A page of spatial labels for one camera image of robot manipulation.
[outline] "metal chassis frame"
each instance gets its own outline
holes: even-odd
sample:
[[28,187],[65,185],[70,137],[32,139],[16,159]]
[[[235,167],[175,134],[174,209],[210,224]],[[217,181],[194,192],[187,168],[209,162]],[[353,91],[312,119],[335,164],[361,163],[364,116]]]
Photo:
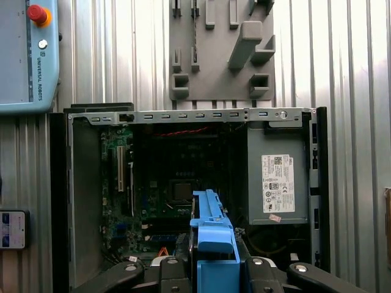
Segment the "metal chassis frame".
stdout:
[[[304,138],[307,142],[307,158],[309,167],[309,214],[310,214],[310,229],[311,229],[311,256],[312,264],[322,267],[324,270],[329,271],[329,231],[323,231],[326,237],[322,238],[321,230],[322,227],[329,227],[328,221],[328,189],[322,189],[321,185],[328,185],[328,168],[327,168],[327,141],[325,151],[320,150],[320,139],[314,139],[313,137],[313,124],[318,123],[317,113],[321,112],[322,117],[327,121],[326,108],[321,107],[317,109],[311,108],[243,108],[243,109],[213,109],[213,110],[168,110],[168,111],[118,111],[113,112],[105,109],[107,112],[83,112],[83,113],[71,113],[70,111],[66,114],[68,125],[67,125],[67,148],[69,150],[67,156],[68,164],[68,196],[73,198],[73,120],[77,118],[86,118],[91,125],[135,125],[135,124],[154,124],[154,123],[193,123],[193,122],[248,122],[248,121],[264,121],[268,122],[270,129],[278,130],[295,130],[300,128],[308,128],[307,133],[309,136]],[[306,114],[310,117],[303,120],[302,114]],[[122,121],[123,117],[127,117],[128,121]],[[318,137],[320,136],[320,126],[315,125],[318,129]],[[313,151],[317,151],[318,161],[324,162],[323,166],[320,164],[320,168],[313,168]],[[73,238],[71,224],[73,223],[72,218],[74,215],[74,206],[72,201],[68,205],[68,229],[69,232],[69,244],[70,244],[70,263],[69,273],[70,280],[75,279],[75,263],[72,259],[75,259],[75,240]],[[315,214],[314,210],[318,209],[322,212],[323,217],[320,220],[321,229],[315,229]]]

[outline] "screw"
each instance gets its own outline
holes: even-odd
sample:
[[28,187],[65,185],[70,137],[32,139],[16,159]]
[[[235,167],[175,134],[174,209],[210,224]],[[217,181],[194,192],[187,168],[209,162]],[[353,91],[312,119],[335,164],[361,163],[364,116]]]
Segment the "screw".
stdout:
[[133,264],[130,264],[125,268],[125,270],[127,270],[128,272],[131,272],[132,270],[136,270],[136,269],[137,267]]
[[260,258],[254,258],[254,259],[252,260],[252,262],[253,262],[254,264],[256,264],[256,265],[263,264],[263,261],[262,261],[262,259],[260,259]]
[[288,117],[288,113],[286,113],[285,111],[282,111],[280,114],[280,117],[281,117],[281,119],[286,119]]
[[48,46],[48,41],[46,41],[46,40],[40,40],[39,42],[38,42],[38,48],[40,48],[40,49],[46,49],[46,47]]
[[301,273],[305,273],[308,271],[308,269],[305,266],[302,266],[301,264],[298,264],[296,267],[294,267],[296,270],[298,270]]

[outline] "pcie slot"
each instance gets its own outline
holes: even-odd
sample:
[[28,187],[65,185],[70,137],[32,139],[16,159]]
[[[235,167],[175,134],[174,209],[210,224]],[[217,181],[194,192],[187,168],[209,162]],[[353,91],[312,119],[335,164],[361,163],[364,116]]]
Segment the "pcie slot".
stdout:
[[118,192],[125,191],[125,147],[117,146]]

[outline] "red emergency stop button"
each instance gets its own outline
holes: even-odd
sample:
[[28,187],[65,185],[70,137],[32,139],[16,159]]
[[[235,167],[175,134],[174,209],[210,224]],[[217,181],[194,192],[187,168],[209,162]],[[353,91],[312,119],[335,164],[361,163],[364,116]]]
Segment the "red emergency stop button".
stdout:
[[48,19],[46,10],[42,6],[36,4],[31,5],[27,9],[27,16],[38,25],[44,24]]

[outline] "barcode sticker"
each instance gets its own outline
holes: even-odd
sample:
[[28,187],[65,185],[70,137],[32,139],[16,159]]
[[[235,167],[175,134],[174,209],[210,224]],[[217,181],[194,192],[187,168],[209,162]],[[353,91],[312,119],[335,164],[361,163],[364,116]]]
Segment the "barcode sticker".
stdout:
[[272,220],[272,221],[279,223],[279,222],[281,222],[281,217],[279,217],[278,215],[270,214],[269,220]]
[[129,256],[129,261],[137,262],[138,258],[135,256]]

